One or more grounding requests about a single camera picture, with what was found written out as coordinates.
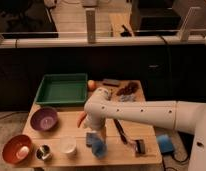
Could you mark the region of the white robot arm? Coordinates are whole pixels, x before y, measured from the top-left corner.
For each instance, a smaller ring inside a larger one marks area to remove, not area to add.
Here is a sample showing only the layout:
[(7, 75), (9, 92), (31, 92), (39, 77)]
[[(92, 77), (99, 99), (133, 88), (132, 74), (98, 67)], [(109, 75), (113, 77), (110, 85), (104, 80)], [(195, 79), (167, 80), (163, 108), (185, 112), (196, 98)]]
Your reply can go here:
[(100, 130), (106, 118), (138, 122), (194, 136), (188, 171), (206, 171), (206, 103), (184, 101), (118, 102), (97, 88), (84, 105), (86, 123)]

